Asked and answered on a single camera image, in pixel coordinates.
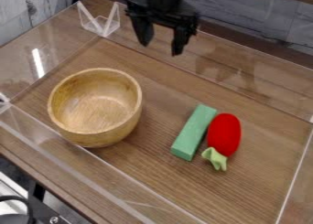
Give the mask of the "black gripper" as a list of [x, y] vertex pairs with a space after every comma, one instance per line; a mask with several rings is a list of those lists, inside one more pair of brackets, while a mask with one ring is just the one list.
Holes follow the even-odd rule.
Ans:
[[125, 0], [139, 43], [146, 47], [154, 37], [153, 25], [174, 29], [172, 54], [178, 56], [198, 27], [198, 13], [185, 0]]

